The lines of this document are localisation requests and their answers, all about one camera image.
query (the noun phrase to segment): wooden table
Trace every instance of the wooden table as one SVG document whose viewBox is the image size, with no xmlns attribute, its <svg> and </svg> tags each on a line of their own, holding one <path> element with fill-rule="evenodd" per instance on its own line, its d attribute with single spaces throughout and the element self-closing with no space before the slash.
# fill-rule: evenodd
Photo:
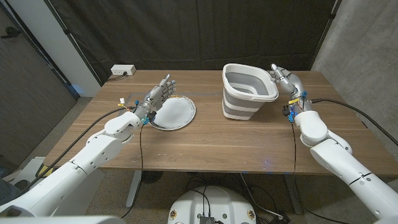
<svg viewBox="0 0 398 224">
<path fill-rule="evenodd" d="M 177 82 L 178 95 L 185 95 L 196 104 L 197 113 L 186 127 L 176 131 L 160 131 L 151 125 L 142 130 L 144 170 L 253 172 L 288 174 L 294 171 L 294 142 L 292 127 L 282 115 L 282 106 L 289 96 L 279 89 L 279 98 L 266 103 L 249 121 L 225 118 L 221 108 L 223 81 L 221 71 L 166 71 L 138 70 L 131 77 L 106 83 L 79 115 L 65 135 L 46 157 L 49 165 L 76 137 L 101 115 L 118 107 L 119 99 L 131 93 L 130 105 L 170 73 Z M 295 72 L 308 91 L 309 98 L 342 97 L 319 72 Z M 379 175 L 397 175 L 398 163 L 383 148 L 359 120 L 357 115 L 340 105 L 317 103 L 313 109 L 334 133 L 346 139 L 354 156 L 368 169 Z M 104 128 L 100 121 L 60 161 L 58 166 L 72 158 L 88 137 Z M 298 174 L 330 174 L 320 166 L 299 139 L 297 141 Z M 139 131 L 120 155 L 103 167 L 140 169 Z"/>
</svg>

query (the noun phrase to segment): table leg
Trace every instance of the table leg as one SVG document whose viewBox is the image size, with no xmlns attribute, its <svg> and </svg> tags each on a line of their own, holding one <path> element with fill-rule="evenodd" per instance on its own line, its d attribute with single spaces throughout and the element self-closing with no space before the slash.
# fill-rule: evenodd
<svg viewBox="0 0 398 224">
<path fill-rule="evenodd" d="M 296 198 L 296 195 L 299 195 L 299 193 L 297 192 L 297 186 L 295 185 L 293 175 L 285 174 L 284 179 L 287 190 L 289 191 L 290 199 L 292 200 L 294 213 L 302 214 L 303 208 L 301 207 L 299 200 Z"/>
<path fill-rule="evenodd" d="M 129 195 L 127 196 L 126 207 L 129 208 L 134 203 L 134 199 L 137 196 L 139 184 L 141 183 L 141 170 L 135 170 L 134 176 L 132 177 Z"/>
</svg>

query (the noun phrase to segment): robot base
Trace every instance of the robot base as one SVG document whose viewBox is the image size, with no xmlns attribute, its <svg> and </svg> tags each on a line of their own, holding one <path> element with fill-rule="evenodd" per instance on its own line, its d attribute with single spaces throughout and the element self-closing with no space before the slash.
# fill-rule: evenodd
<svg viewBox="0 0 398 224">
<path fill-rule="evenodd" d="M 204 189 L 205 186 L 195 188 L 201 193 Z M 190 190 L 174 202 L 170 209 L 168 224 L 200 223 L 200 217 L 203 215 L 203 195 L 198 192 Z M 205 195 L 209 200 L 211 217 L 214 217 L 214 221 L 221 221 L 224 224 L 256 224 L 253 207 L 240 194 L 225 187 L 210 185 L 206 188 Z M 204 213 L 208 217 L 209 207 L 206 199 Z"/>
</svg>

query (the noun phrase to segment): plate rim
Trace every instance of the plate rim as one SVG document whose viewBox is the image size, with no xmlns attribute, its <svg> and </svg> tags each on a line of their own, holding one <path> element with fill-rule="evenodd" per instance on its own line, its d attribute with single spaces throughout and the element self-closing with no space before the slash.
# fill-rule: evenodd
<svg viewBox="0 0 398 224">
<path fill-rule="evenodd" d="M 188 100 L 189 102 L 191 102 L 192 105 L 193 105 L 193 112 L 194 112 L 194 115 L 192 116 L 192 118 L 189 120 L 188 123 L 184 124 L 184 125 L 181 126 L 181 127 L 177 127 L 177 128 L 164 128 L 164 127 L 161 127 L 161 126 L 159 126 L 158 124 L 154 123 L 154 121 L 149 121 L 149 123 L 150 123 L 150 125 L 151 125 L 152 127 L 156 128 L 156 129 L 159 129 L 159 130 L 161 130 L 161 131 L 174 131 L 174 130 L 178 130 L 178 129 L 180 129 L 180 128 L 183 128 L 183 127 L 185 127 L 186 125 L 188 125 L 189 123 L 191 123 L 191 121 L 194 119 L 195 115 L 197 114 L 197 106 L 195 105 L 195 103 L 194 103 L 189 97 L 183 96 L 183 95 L 173 95 L 173 96 L 171 96 L 170 98 L 185 98 L 185 99 L 187 99 L 187 100 Z"/>
</svg>

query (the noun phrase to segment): blue connector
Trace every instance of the blue connector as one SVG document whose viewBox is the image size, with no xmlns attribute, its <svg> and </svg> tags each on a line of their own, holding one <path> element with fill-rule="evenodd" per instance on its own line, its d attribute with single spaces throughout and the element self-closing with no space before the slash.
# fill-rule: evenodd
<svg viewBox="0 0 398 224">
<path fill-rule="evenodd" d="M 144 121 L 142 122 L 143 123 L 143 125 L 146 125 L 146 124 L 148 124 L 148 122 L 149 122 L 149 119 L 147 118 L 147 116 L 145 116 L 145 118 L 143 119 Z"/>
<path fill-rule="evenodd" d="M 293 123 L 293 115 L 289 114 L 289 115 L 287 116 L 287 119 L 289 119 L 289 121 L 290 121 L 291 123 Z"/>
</svg>

